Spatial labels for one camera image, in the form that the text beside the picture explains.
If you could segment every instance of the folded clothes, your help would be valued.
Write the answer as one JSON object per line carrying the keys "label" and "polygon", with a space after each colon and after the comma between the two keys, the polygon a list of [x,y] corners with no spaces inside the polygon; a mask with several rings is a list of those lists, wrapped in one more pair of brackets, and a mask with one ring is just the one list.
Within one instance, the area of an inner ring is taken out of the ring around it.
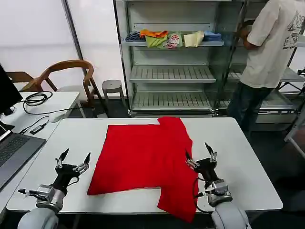
{"label": "folded clothes", "polygon": [[155,47],[160,44],[162,44],[164,41],[167,40],[167,35],[163,38],[155,38],[155,37],[149,37],[145,36],[147,47]]}
{"label": "folded clothes", "polygon": [[173,32],[168,35],[168,39],[158,46],[160,49],[174,49],[182,46],[182,36],[180,32]]}
{"label": "folded clothes", "polygon": [[206,42],[221,42],[222,37],[220,33],[213,33],[211,31],[204,31],[204,41]]}
{"label": "folded clothes", "polygon": [[187,166],[185,152],[192,155],[193,143],[179,118],[158,121],[159,125],[108,126],[88,195],[160,187],[158,208],[191,222],[198,174]]}
{"label": "folded clothes", "polygon": [[140,37],[149,36],[149,37],[155,37],[155,38],[163,38],[167,34],[168,34],[168,31],[162,31],[162,32],[152,32],[149,30],[140,31]]}
{"label": "folded clothes", "polygon": [[127,35],[125,41],[127,42],[144,42],[145,37],[140,37],[140,32],[132,32]]}
{"label": "folded clothes", "polygon": [[186,47],[198,47],[204,38],[204,32],[198,31],[192,34],[184,35],[184,42]]}

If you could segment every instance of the white table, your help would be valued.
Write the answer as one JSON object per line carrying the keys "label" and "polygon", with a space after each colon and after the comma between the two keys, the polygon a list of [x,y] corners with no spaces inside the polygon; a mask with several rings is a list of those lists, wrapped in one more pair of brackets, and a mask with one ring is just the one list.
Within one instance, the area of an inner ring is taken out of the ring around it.
{"label": "white table", "polygon": [[[226,180],[234,202],[246,211],[280,209],[282,202],[257,159],[250,144],[231,118],[182,118],[193,140],[193,158],[209,156],[204,142],[218,152],[217,175]],[[157,208],[159,189],[137,189],[105,195],[88,196],[97,159],[101,153],[108,125],[158,124],[155,118],[136,119],[65,119],[56,128],[49,141],[21,181],[19,188],[36,189],[50,184],[56,178],[55,157],[70,148],[66,163],[79,164],[91,152],[90,168],[82,174],[79,183],[68,187],[63,213],[146,214],[161,213]],[[15,191],[7,209],[26,211],[35,208],[36,199],[24,197]],[[204,198],[198,205],[213,210]]]}
{"label": "white table", "polygon": [[[25,98],[33,93],[21,93],[22,97]],[[54,92],[53,96],[44,104],[27,108],[28,111],[32,113],[43,113],[47,111],[55,111],[61,109],[73,108],[77,102],[77,98],[79,96],[79,92]],[[1,121],[5,124],[15,125],[16,127],[13,129],[13,132],[18,133],[22,129],[32,125],[35,121],[43,117],[44,115],[29,115],[26,114],[23,110],[23,103],[18,103],[15,105],[16,110],[13,114],[9,116],[2,116]],[[60,114],[65,113],[64,117],[67,117],[71,111],[65,111]],[[50,118],[52,119],[55,115],[60,115],[59,113],[50,114]],[[43,124],[47,121],[47,118],[41,120],[39,124]],[[38,132],[35,137],[43,138],[48,140],[58,126],[60,122],[52,123],[51,121],[45,126],[43,130]],[[0,191],[0,212],[5,208],[7,202],[9,201],[11,195],[14,193],[16,187],[29,170],[33,161],[37,157],[35,154],[23,167],[22,169],[13,177],[13,179]]]}

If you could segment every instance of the red cloth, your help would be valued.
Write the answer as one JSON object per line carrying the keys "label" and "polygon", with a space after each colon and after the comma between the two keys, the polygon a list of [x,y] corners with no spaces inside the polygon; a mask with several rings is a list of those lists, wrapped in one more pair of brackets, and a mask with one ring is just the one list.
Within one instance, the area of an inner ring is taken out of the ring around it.
{"label": "red cloth", "polygon": [[185,152],[192,156],[192,141],[179,118],[158,121],[159,125],[108,126],[88,195],[161,187],[158,208],[191,222],[198,174],[185,163]]}

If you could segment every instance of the green cloth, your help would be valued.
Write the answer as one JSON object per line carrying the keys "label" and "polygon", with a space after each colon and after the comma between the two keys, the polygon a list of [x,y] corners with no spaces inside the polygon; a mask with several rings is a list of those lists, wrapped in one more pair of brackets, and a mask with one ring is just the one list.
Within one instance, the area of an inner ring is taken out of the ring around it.
{"label": "green cloth", "polygon": [[158,46],[159,49],[175,49],[183,45],[180,32],[172,32],[168,34],[168,39]]}
{"label": "green cloth", "polygon": [[164,41],[167,40],[167,35],[163,38],[155,38],[155,37],[149,37],[145,36],[147,47],[155,47],[160,44],[162,44]]}

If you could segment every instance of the white wall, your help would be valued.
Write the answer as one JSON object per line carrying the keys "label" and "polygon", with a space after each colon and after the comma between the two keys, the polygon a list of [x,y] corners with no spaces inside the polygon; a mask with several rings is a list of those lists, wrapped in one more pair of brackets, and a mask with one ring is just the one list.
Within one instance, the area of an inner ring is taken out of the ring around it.
{"label": "white wall", "polygon": [[94,66],[97,86],[101,89],[104,80],[118,79],[126,95],[113,1],[70,0],[68,3],[83,57]]}
{"label": "white wall", "polygon": [[[60,0],[0,1],[0,31],[0,63],[6,71],[38,77],[56,62],[78,59]],[[81,84],[83,74],[69,69],[51,79],[58,87]]]}

